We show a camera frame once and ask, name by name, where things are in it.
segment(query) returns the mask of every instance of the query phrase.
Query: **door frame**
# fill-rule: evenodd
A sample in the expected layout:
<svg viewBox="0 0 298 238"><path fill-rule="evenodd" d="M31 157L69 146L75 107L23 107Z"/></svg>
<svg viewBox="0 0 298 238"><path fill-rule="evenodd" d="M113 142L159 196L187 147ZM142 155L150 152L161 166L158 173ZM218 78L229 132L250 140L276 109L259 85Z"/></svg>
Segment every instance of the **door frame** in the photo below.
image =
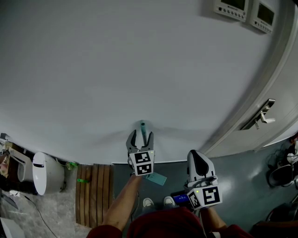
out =
<svg viewBox="0 0 298 238"><path fill-rule="evenodd" d="M285 20L281 24L282 30L280 38L277 40L270 60L261 76L255 80L252 87L250 87L244 96L244 100L236 106L234 112L228 119L219 127L211 138L200 148L204 154L212 151L222 141L224 141L232 132L239 130L247 120L254 115L259 108L264 104L263 95L265 95L271 86L278 78L283 69L290 52L293 48L297 33L298 33L298 7L293 1L285 1ZM258 150L266 144L273 141L276 137L285 132L296 120L292 121L288 126L281 128L277 133L273 133L271 139L261 143L254 150Z"/></svg>

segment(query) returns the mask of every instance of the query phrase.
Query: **door handle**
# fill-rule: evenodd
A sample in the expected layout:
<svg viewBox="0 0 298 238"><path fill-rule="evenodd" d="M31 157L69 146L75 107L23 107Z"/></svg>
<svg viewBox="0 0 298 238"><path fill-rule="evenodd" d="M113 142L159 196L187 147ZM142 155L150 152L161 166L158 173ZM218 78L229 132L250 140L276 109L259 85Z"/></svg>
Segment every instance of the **door handle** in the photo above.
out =
<svg viewBox="0 0 298 238"><path fill-rule="evenodd" d="M256 125L256 128L259 129L258 121L261 120L263 123L272 123L275 122L274 118L267 119L265 117L265 114L268 112L268 110L272 107L272 105L275 103L275 99L268 99L265 104L261 107L261 109L241 128L241 130L248 130L253 125Z"/></svg>

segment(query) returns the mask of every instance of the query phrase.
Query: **teal card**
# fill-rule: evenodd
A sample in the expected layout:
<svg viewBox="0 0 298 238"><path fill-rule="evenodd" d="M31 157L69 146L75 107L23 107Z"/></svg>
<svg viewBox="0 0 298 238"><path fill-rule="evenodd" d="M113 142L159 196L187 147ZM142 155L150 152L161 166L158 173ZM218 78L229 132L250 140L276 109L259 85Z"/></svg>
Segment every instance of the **teal card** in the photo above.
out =
<svg viewBox="0 0 298 238"><path fill-rule="evenodd" d="M151 174L144 175L144 178L152 181L153 183L159 184L161 186L163 186L167 180L167 177L165 177L159 173L155 173L155 172L153 172Z"/></svg>

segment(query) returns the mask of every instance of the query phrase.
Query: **person's arm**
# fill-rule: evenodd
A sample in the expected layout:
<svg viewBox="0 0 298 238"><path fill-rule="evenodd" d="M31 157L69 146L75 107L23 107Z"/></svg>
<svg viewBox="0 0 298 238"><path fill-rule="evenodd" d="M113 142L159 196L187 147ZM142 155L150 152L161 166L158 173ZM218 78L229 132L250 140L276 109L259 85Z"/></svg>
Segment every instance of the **person's arm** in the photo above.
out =
<svg viewBox="0 0 298 238"><path fill-rule="evenodd" d="M213 207L202 209L201 218L206 232L220 231L227 228L227 224L219 217Z"/></svg>
<svg viewBox="0 0 298 238"><path fill-rule="evenodd" d="M130 177L129 181L104 216L102 225L111 225L123 231L134 206L141 180L142 176L135 176L133 174Z"/></svg>

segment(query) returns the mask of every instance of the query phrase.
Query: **display screen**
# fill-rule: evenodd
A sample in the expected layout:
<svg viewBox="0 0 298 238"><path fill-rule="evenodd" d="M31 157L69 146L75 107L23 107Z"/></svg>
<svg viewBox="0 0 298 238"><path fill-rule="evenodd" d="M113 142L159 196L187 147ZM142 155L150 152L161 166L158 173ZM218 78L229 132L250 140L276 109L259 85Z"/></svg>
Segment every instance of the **display screen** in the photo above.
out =
<svg viewBox="0 0 298 238"><path fill-rule="evenodd" d="M178 203L185 203L185 202L190 201L186 194L174 196L173 199L177 204Z"/></svg>
<svg viewBox="0 0 298 238"><path fill-rule="evenodd" d="M245 0L221 0L223 3L228 4L238 9L244 10Z"/></svg>
<svg viewBox="0 0 298 238"><path fill-rule="evenodd" d="M274 12L260 3L257 17L272 26Z"/></svg>

